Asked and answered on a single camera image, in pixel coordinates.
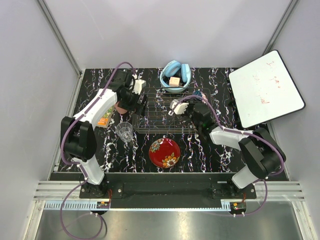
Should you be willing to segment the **pink plastic cup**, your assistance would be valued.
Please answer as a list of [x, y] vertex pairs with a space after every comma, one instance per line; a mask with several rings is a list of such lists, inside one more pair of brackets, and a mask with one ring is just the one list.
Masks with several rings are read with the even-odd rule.
[[126, 113], [128, 112], [127, 110], [119, 107], [119, 102], [117, 102], [117, 103], [114, 105], [114, 108], [115, 108], [116, 111], [117, 111], [119, 114], [121, 114], [121, 115], [126, 114]]

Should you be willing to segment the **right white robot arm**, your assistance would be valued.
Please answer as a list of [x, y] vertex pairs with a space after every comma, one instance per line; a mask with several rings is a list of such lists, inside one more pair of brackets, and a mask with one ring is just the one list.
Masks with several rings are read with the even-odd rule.
[[239, 130], [226, 127], [210, 103], [198, 95], [186, 97], [171, 109], [177, 115], [188, 117], [205, 141], [241, 152], [245, 166], [228, 181], [230, 197], [239, 198], [249, 185], [284, 171], [286, 155], [265, 128]]

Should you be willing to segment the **blue patterned bowl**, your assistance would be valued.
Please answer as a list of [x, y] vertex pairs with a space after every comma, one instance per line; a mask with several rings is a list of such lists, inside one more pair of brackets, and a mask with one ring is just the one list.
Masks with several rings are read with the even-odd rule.
[[206, 95], [205, 95], [202, 91], [200, 91], [200, 90], [195, 90], [195, 91], [193, 92], [193, 95], [202, 97], [202, 98], [204, 98], [204, 99], [207, 99]]

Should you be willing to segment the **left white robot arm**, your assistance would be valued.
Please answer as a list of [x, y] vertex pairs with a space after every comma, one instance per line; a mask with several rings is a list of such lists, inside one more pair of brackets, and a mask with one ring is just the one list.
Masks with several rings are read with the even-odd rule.
[[96, 159], [95, 127], [114, 105], [136, 115], [143, 115], [148, 97], [141, 96], [146, 81], [126, 71], [114, 71], [104, 88], [73, 117], [64, 117], [60, 127], [60, 155], [66, 165], [77, 165], [90, 192], [97, 198], [108, 193], [102, 182], [105, 174]]

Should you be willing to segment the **red floral plate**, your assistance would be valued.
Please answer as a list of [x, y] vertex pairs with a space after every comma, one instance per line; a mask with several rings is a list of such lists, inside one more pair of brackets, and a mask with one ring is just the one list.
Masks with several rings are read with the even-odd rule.
[[151, 144], [148, 156], [155, 166], [168, 169], [179, 162], [181, 151], [174, 140], [169, 138], [160, 138]]

